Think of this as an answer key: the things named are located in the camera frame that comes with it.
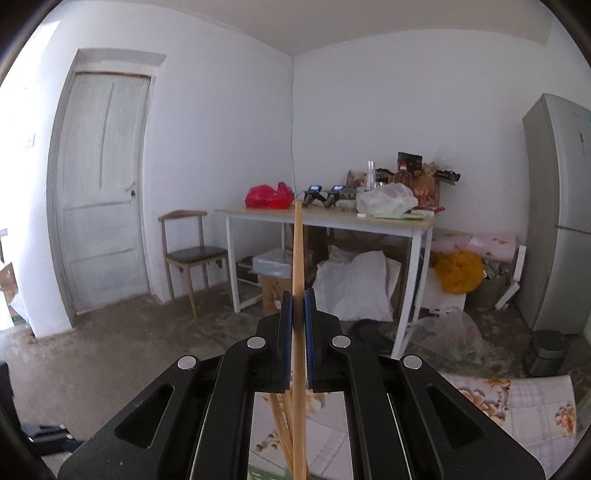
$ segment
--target gray refrigerator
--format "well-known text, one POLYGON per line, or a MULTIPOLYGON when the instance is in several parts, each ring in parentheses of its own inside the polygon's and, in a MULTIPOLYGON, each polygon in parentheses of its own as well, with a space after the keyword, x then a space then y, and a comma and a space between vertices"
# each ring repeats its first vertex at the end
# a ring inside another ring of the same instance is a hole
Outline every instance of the gray refrigerator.
POLYGON ((530 222, 517 305, 533 330, 580 333, 591 312, 591 112, 545 93, 523 123, 530 222))

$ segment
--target brown bottle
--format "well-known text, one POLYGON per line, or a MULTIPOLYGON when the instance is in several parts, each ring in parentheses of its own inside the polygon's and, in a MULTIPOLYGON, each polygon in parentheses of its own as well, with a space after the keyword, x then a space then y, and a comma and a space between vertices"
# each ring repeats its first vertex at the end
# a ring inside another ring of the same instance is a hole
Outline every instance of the brown bottle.
POLYGON ((401 162, 398 171, 394 174, 394 183, 402 183, 410 188, 411 174, 406 169, 406 163, 401 162))

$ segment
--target floral blanket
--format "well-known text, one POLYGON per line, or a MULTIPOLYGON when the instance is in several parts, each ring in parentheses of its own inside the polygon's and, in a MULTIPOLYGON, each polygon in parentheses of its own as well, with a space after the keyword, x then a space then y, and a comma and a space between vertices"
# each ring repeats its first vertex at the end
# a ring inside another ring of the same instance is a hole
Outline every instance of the floral blanket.
MULTIPOLYGON (((472 378, 443 374, 552 476, 576 445, 576 414, 570 377, 472 378)), ((315 478, 353 479, 342 393, 307 392, 307 457, 315 478)), ((288 478, 268 397, 256 394, 249 474, 253 480, 288 478)))

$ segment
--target trash can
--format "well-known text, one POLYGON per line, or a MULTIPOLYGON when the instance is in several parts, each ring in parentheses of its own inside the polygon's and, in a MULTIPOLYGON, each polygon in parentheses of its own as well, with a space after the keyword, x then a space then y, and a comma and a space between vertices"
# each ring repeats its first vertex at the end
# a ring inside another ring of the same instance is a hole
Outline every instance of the trash can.
POLYGON ((569 351, 569 341, 555 330, 538 330, 531 336, 524 357, 526 373, 531 377, 553 377, 569 351))

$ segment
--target concrete floor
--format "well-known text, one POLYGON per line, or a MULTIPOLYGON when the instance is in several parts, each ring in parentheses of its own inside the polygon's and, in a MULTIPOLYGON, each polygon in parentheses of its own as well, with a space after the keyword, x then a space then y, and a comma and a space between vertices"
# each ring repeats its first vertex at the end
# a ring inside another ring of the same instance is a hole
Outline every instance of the concrete floor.
POLYGON ((165 306, 138 297, 81 315, 69 333, 37 343, 27 329, 0 332, 21 421, 65 424, 86 439, 179 357, 220 355, 251 336, 259 306, 236 314, 223 287, 197 296, 202 315, 189 301, 165 306))
MULTIPOLYGON (((244 286, 243 298, 255 287, 244 286)), ((15 403, 22 421, 65 424, 86 439, 179 357, 205 359, 224 353, 252 335, 261 305, 236 314, 226 285, 197 295, 200 316, 189 301, 162 306, 150 297, 123 301, 84 314, 67 334, 28 344, 26 329, 0 332, 0 358, 11 370, 15 403)), ((489 347, 481 365, 454 363, 410 346, 440 371, 475 376, 524 377, 521 357, 529 329, 515 309, 469 312, 489 347)), ((391 338, 395 325, 383 324, 391 338)), ((561 374, 570 374, 577 399, 591 387, 591 347, 576 336, 561 374)))

